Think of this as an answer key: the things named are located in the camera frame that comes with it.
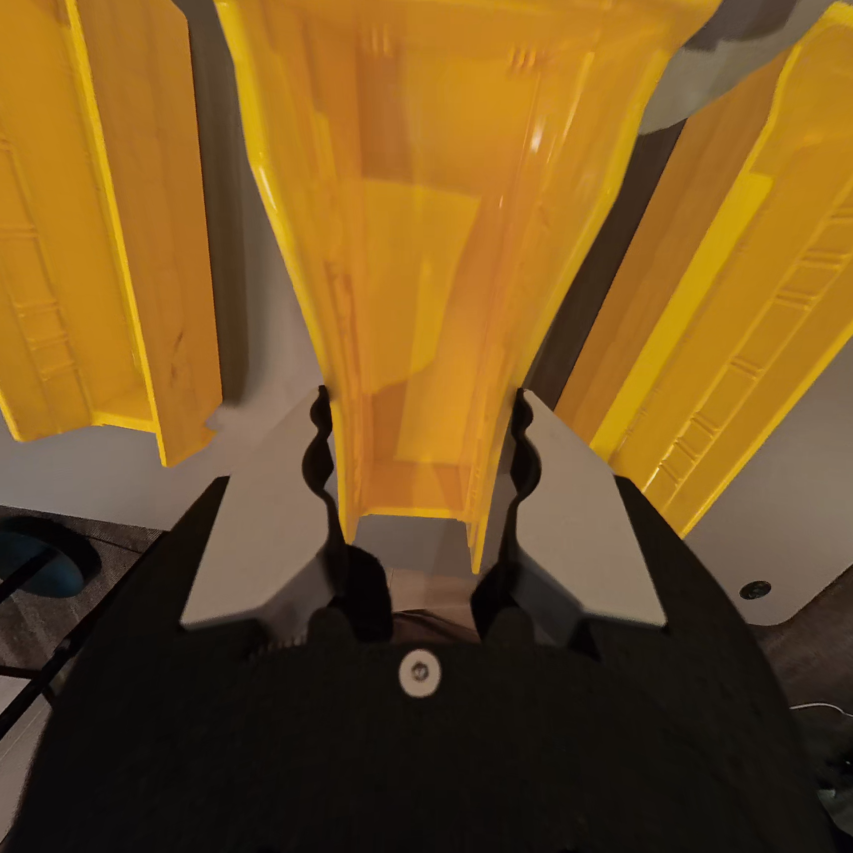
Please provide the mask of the yellow plastic storage bin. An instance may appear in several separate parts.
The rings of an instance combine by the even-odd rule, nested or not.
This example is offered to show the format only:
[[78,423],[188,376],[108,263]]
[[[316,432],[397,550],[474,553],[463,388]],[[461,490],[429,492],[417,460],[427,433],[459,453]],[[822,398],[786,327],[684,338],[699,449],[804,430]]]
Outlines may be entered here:
[[215,2],[348,542],[367,515],[454,519],[479,572],[514,394],[719,5]]
[[21,442],[155,435],[222,401],[187,21],[173,2],[2,2],[1,394]]
[[851,337],[851,2],[683,121],[556,405],[682,537]]

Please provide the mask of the blue object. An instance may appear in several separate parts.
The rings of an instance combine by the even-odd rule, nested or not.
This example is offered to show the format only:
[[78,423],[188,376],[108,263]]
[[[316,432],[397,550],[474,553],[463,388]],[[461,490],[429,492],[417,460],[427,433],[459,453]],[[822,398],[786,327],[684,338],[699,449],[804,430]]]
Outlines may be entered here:
[[88,540],[36,519],[7,518],[1,532],[1,601],[25,592],[65,599],[79,594],[98,564]]

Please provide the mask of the person's beige trousers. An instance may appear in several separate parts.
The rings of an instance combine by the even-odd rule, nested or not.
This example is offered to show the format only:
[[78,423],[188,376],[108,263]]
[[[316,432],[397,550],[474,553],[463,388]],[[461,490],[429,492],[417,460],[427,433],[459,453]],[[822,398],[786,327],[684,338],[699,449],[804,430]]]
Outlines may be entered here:
[[392,640],[397,644],[478,644],[470,602],[477,580],[471,573],[446,577],[387,570]]

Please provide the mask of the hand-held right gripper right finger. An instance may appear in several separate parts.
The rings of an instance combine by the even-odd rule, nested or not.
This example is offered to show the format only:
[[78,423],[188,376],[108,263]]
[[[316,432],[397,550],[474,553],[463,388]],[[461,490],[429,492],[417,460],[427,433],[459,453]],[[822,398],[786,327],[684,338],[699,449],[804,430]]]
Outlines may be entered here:
[[518,609],[545,643],[571,645],[590,620],[661,630],[667,617],[611,468],[530,390],[510,418],[515,489],[495,564],[471,611],[485,640]]

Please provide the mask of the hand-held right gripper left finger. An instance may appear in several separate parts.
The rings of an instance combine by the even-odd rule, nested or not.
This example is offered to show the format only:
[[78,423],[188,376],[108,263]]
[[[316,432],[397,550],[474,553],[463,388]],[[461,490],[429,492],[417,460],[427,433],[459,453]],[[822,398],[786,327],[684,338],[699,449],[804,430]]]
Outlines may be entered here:
[[298,643],[314,614],[332,607],[361,642],[391,639],[385,570],[347,543],[327,490],[332,432],[329,393],[319,386],[229,476],[183,628],[253,621],[274,641]]

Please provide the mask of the grey desk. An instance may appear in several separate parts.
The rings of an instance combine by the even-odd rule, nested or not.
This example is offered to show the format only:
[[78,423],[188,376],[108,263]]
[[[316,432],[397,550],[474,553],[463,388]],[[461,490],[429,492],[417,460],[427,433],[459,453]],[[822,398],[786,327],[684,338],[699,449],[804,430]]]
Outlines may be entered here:
[[[167,530],[323,378],[251,174],[213,2],[176,2],[195,75],[223,404],[206,448],[162,466],[155,436],[92,426],[18,442],[2,422],[2,506]],[[810,609],[851,565],[851,344],[845,344],[687,536],[748,623]]]

